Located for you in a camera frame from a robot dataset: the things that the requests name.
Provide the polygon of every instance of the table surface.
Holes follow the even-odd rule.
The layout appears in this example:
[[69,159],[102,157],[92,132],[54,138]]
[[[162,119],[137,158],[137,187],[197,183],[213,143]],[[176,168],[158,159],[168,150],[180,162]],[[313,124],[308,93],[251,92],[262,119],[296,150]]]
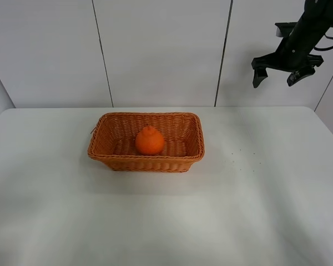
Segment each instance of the table surface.
[[[87,147],[116,111],[197,114],[204,158],[187,173],[111,171]],[[0,116],[0,265],[330,265],[332,222],[333,135],[308,108]]]

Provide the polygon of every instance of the orange fruit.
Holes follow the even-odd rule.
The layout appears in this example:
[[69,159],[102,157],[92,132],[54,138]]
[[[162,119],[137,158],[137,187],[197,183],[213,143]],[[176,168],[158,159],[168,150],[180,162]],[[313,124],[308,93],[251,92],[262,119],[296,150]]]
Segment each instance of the orange fruit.
[[152,126],[145,126],[135,137],[135,147],[143,155],[156,155],[164,148],[162,133]]

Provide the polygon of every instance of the wicker basket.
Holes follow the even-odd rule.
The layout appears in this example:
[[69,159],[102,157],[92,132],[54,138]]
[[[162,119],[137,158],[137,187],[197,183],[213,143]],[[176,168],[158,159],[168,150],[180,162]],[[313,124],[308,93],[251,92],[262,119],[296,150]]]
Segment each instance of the wicker basket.
[[[143,156],[135,149],[135,137],[146,125],[164,136],[160,155]],[[103,115],[94,130],[88,155],[115,171],[186,172],[204,156],[200,119],[187,112],[112,112]]]

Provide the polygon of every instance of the basket rim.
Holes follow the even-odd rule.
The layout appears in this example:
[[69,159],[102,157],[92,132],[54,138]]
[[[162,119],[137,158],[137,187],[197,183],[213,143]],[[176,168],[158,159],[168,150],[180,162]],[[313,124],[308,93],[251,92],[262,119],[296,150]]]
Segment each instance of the basket rim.
[[[199,152],[195,156],[146,156],[146,155],[101,155],[97,154],[93,151],[93,147],[95,144],[95,136],[100,129],[102,122],[108,118],[109,116],[119,116],[119,115],[133,115],[133,116],[191,116],[196,120],[196,130],[198,134],[198,148]],[[200,161],[205,155],[205,147],[204,147],[204,136],[201,129],[201,121],[200,118],[192,113],[192,112],[109,112],[100,117],[99,121],[96,124],[96,127],[93,130],[93,136],[91,138],[89,147],[88,147],[88,155],[94,159],[114,159],[115,161],[126,159],[133,159],[134,161],[144,161],[145,159],[152,161],[180,161],[180,162],[197,162]]]

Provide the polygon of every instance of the black cable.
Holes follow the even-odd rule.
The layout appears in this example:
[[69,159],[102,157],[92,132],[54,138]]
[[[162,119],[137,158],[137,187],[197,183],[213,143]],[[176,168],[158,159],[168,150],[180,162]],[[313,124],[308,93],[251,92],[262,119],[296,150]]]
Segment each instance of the black cable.
[[[333,40],[333,37],[328,37],[326,34],[324,34],[324,36],[329,39],[329,40]],[[327,48],[317,48],[315,47],[314,48],[316,51],[319,51],[319,52],[325,52],[325,51],[329,51],[329,50],[332,50],[333,49],[333,46],[330,46],[330,47],[327,47]]]

